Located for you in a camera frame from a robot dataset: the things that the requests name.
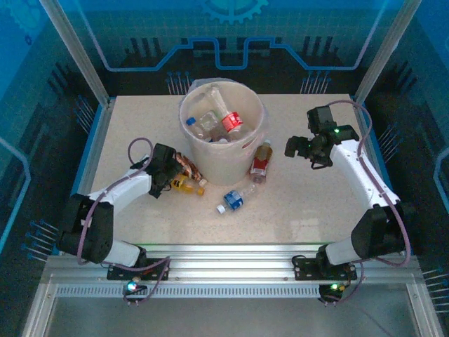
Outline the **orange juice bottle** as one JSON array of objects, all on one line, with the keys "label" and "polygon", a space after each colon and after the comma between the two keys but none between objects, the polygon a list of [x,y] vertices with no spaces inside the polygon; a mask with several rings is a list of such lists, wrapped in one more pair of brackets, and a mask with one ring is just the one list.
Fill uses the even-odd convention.
[{"label": "orange juice bottle", "polygon": [[177,174],[170,183],[171,187],[179,192],[195,194],[200,197],[204,195],[204,188],[201,187],[193,178],[184,174]]}]

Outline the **copper Nescafe bottle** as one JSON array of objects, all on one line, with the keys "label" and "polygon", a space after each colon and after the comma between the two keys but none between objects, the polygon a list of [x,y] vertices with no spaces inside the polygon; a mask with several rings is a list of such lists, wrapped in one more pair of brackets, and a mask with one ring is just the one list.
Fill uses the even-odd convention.
[{"label": "copper Nescafe bottle", "polygon": [[181,152],[175,153],[175,159],[183,167],[183,174],[188,178],[195,180],[200,186],[204,186],[207,180],[204,178],[203,174],[196,167],[193,161],[191,161],[187,156]]}]

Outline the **tea bottle red label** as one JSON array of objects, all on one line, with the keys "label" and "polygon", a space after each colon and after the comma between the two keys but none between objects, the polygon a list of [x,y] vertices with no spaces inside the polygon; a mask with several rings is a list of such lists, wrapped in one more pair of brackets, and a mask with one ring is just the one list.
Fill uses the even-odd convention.
[{"label": "tea bottle red label", "polygon": [[249,170],[250,179],[254,183],[260,184],[265,182],[272,152],[272,142],[268,139],[257,148]]}]

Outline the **clear bottle blue cap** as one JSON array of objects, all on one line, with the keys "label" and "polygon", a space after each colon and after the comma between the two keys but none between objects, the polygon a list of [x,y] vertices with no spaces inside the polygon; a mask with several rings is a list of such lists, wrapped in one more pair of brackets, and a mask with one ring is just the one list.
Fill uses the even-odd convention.
[{"label": "clear bottle blue cap", "polygon": [[197,124],[194,117],[190,117],[186,120],[187,128],[192,132],[192,134],[198,139],[203,139],[204,132],[203,129]]}]

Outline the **Coca-Cola bottle red label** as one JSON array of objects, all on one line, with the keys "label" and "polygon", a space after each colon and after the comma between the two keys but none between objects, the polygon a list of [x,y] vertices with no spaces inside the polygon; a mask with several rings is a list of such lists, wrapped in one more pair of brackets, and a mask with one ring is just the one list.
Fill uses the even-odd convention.
[{"label": "Coca-Cola bottle red label", "polygon": [[231,111],[223,98],[218,86],[210,86],[206,91],[206,97],[213,106],[218,119],[224,126],[226,132],[237,132],[243,125],[239,113]]}]

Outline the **clear square bottle white label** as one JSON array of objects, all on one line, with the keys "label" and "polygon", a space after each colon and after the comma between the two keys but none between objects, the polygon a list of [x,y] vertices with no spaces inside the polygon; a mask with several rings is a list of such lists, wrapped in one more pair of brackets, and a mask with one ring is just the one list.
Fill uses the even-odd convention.
[{"label": "clear square bottle white label", "polygon": [[219,124],[219,120],[213,110],[209,110],[202,117],[199,118],[199,126],[205,131],[213,130]]}]

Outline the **blue label water bottle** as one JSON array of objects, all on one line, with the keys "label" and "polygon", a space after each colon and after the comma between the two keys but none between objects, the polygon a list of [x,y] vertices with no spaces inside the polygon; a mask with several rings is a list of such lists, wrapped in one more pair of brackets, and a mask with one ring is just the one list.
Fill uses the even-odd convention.
[{"label": "blue label water bottle", "polygon": [[216,206],[219,214],[227,211],[236,211],[247,203],[257,193],[257,185],[253,182],[246,183],[230,190],[222,198],[222,203]]}]

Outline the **round white bin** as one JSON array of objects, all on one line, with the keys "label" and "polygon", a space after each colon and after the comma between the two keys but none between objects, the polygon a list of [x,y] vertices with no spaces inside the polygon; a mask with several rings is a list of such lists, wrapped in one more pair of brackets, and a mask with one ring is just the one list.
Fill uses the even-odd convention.
[{"label": "round white bin", "polygon": [[183,126],[181,122],[180,130],[187,140],[194,163],[205,179],[214,185],[233,185],[243,180],[256,149],[267,138],[208,143],[195,137],[187,125]]}]

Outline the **clear plastic bin liner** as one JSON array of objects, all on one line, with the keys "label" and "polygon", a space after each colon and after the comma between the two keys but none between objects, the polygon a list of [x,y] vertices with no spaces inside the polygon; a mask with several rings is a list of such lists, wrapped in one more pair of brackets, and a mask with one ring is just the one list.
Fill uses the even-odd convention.
[{"label": "clear plastic bin liner", "polygon": [[256,92],[244,84],[222,78],[198,79],[192,83],[179,105],[179,118],[183,126],[186,126],[188,118],[194,117],[199,121],[206,112],[213,110],[206,97],[210,86],[219,87],[228,108],[238,112],[243,120],[243,125],[237,132],[228,133],[232,140],[262,140],[267,136],[268,113]]}]

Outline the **small lit controller board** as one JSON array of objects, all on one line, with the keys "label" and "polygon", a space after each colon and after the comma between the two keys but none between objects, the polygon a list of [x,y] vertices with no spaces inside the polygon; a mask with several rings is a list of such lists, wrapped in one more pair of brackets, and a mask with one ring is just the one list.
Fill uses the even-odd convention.
[{"label": "small lit controller board", "polygon": [[347,287],[346,282],[321,284],[319,286],[319,294],[321,299],[325,301],[340,300],[343,296],[346,287]]},{"label": "small lit controller board", "polygon": [[124,296],[142,295],[147,290],[146,285],[142,285],[137,281],[130,280],[123,288]]}]

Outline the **grey metal floor panel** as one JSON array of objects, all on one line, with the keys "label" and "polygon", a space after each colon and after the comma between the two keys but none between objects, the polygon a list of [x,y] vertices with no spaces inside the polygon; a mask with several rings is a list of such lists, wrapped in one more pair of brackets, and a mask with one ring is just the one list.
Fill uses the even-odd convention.
[{"label": "grey metal floor panel", "polygon": [[61,298],[45,337],[417,337],[408,304],[360,295],[333,307],[312,299]]}]

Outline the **blue edged side rail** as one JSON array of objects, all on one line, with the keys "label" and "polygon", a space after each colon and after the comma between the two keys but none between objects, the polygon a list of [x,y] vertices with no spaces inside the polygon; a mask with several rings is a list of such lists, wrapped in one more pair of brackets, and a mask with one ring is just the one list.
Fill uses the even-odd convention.
[{"label": "blue edged side rail", "polygon": [[60,237],[62,236],[62,231],[68,229],[73,222],[73,218],[67,218],[72,203],[72,197],[76,194],[87,195],[91,192],[115,101],[116,97],[110,98],[109,106],[102,107],[99,105],[95,113],[91,130],[88,134],[83,154],[81,155],[74,183],[69,194],[69,199],[61,209],[62,213],[60,221],[58,222],[58,234],[55,240],[55,247],[60,255],[75,255],[60,248]]},{"label": "blue edged side rail", "polygon": [[352,245],[361,260],[373,258],[388,265],[406,265],[413,252],[406,225],[413,220],[415,209],[391,190],[368,110],[353,100],[349,103],[358,112],[359,124],[365,126],[356,148],[356,168],[368,180],[368,210],[351,234]]}]

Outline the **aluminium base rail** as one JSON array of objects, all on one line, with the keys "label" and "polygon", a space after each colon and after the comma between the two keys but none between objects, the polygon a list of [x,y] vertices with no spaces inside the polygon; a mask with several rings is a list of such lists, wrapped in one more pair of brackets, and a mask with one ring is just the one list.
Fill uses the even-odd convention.
[{"label": "aluminium base rail", "polygon": [[[170,257],[170,284],[292,284],[291,258],[313,257],[316,244],[150,244],[151,258]],[[71,255],[51,256],[41,276],[47,284],[102,284],[100,265],[79,265]]]}]

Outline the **aluminium frame post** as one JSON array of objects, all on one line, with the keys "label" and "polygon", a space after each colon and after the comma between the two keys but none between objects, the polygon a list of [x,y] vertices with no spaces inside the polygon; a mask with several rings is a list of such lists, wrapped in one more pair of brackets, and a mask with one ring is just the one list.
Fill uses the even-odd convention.
[{"label": "aluminium frame post", "polygon": [[109,94],[102,84],[98,73],[59,1],[39,0],[39,2],[58,32],[72,59],[81,71],[95,98],[102,107],[109,107]]},{"label": "aluminium frame post", "polygon": [[400,7],[393,23],[385,35],[385,38],[383,39],[373,61],[368,67],[368,70],[366,71],[355,93],[355,100],[358,104],[365,102],[369,93],[373,89],[373,86],[381,75],[382,70],[399,45],[402,36],[407,30],[421,2],[422,0],[403,0],[402,6]]}]

